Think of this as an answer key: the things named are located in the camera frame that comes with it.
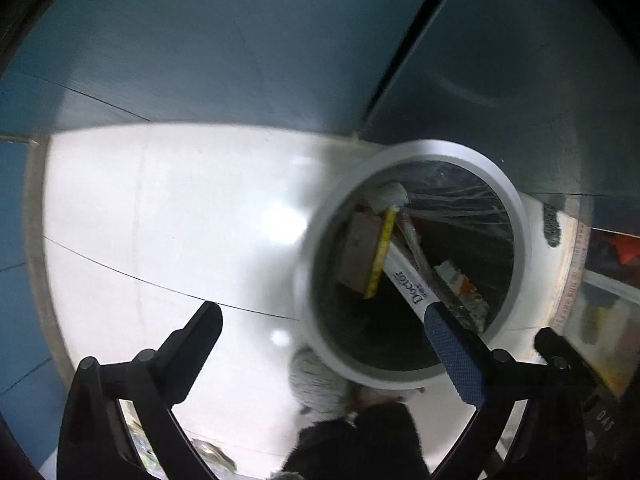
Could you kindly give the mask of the orange candy wrapper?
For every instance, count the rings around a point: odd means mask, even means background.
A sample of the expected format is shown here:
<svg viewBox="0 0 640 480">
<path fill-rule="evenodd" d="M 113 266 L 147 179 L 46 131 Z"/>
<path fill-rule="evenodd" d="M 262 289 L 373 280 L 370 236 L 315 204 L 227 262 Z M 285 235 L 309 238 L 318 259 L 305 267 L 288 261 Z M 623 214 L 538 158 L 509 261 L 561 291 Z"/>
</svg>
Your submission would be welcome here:
<svg viewBox="0 0 640 480">
<path fill-rule="evenodd" d="M 449 292 L 446 305 L 452 315 L 467 330 L 484 333 L 489 306 L 477 288 L 451 260 L 435 266 L 435 271 Z"/>
</svg>

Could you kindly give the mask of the white round trash bin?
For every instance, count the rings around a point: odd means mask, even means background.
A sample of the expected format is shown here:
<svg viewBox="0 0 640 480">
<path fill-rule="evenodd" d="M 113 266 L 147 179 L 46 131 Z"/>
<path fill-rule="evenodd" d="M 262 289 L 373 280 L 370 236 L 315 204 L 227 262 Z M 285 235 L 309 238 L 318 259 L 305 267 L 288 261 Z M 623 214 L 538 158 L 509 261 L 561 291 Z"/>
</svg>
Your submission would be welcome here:
<svg viewBox="0 0 640 480">
<path fill-rule="evenodd" d="M 402 390 L 442 374 L 422 322 L 384 271 L 371 299 L 340 284 L 352 215 L 374 212 L 371 188 L 399 182 L 409 203 L 390 243 L 404 248 L 434 293 L 449 294 L 435 271 L 451 260 L 487 301 L 484 341 L 508 322 L 521 295 L 530 240 L 524 205 L 509 178 L 472 148 L 420 140 L 383 148 L 348 170 L 312 215 L 294 278 L 295 304 L 311 348 L 352 382 Z M 376 214 L 382 218 L 384 211 Z"/>
</svg>

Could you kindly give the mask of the blue kitchen cabinet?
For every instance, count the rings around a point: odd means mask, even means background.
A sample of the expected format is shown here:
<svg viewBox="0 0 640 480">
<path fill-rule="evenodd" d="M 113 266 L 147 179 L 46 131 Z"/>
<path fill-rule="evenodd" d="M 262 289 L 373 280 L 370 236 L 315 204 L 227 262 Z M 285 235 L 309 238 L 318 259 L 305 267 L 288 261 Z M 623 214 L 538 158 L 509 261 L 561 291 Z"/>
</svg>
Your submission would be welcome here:
<svg viewBox="0 0 640 480">
<path fill-rule="evenodd" d="M 15 133 L 234 122 L 439 133 L 639 231 L 639 0 L 1 0 Z"/>
</svg>

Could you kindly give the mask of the black trouser legs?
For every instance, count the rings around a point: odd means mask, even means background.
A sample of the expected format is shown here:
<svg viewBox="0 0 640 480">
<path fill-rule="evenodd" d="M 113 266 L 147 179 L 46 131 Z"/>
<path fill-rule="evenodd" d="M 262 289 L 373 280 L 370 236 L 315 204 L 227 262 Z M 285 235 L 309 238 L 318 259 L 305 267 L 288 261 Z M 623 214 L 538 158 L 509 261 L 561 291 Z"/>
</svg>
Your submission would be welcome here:
<svg viewBox="0 0 640 480">
<path fill-rule="evenodd" d="M 282 471 L 299 479 L 427 479 L 413 418 L 400 402 L 365 408 L 352 422 L 303 429 Z"/>
</svg>

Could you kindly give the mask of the brown cardboard box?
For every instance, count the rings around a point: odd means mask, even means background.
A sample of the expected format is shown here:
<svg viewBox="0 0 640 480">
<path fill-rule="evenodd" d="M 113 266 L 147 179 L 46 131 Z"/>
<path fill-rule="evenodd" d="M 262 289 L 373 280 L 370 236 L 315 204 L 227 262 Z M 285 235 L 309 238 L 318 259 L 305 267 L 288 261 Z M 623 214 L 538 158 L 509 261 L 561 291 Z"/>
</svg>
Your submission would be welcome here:
<svg viewBox="0 0 640 480">
<path fill-rule="evenodd" d="M 366 291 L 381 230 L 380 216 L 367 211 L 352 215 L 337 274 L 340 284 L 360 294 Z"/>
</svg>

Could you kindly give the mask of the grey left slipper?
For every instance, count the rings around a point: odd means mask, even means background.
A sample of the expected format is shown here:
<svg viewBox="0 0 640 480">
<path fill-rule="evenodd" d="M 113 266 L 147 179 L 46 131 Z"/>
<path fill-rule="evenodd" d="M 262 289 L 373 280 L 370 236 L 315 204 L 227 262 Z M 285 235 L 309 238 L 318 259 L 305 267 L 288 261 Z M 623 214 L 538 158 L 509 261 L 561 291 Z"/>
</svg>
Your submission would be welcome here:
<svg viewBox="0 0 640 480">
<path fill-rule="evenodd" d="M 311 348 L 299 349 L 288 367 L 288 386 L 308 422 L 333 422 L 362 412 L 364 391 L 324 364 Z"/>
</svg>

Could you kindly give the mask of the checkered brown pink tablecloth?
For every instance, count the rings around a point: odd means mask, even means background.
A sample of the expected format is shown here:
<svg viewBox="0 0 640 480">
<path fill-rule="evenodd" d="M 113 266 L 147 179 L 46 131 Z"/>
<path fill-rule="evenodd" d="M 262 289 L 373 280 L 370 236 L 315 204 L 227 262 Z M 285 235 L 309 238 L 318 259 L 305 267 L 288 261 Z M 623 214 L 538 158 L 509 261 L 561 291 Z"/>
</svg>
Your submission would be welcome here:
<svg viewBox="0 0 640 480">
<path fill-rule="evenodd" d="M 584 222 L 573 219 L 573 232 L 570 234 L 570 252 L 562 274 L 560 296 L 552 316 L 550 326 L 557 333 L 562 333 L 574 306 L 578 289 L 582 284 L 588 254 L 591 228 Z"/>
</svg>

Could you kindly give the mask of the white Doctor toothpaste box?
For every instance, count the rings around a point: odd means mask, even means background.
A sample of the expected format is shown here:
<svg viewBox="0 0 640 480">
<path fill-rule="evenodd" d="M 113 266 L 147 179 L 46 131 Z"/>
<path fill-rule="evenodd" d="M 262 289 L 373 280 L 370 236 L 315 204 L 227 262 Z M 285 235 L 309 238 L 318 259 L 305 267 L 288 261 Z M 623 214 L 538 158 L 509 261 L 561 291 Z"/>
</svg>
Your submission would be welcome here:
<svg viewBox="0 0 640 480">
<path fill-rule="evenodd" d="M 420 321 L 424 321 L 426 309 L 439 302 L 439 298 L 404 251 L 404 248 L 390 243 L 383 264 L 385 275 L 392 281 L 402 298 L 410 306 Z"/>
</svg>

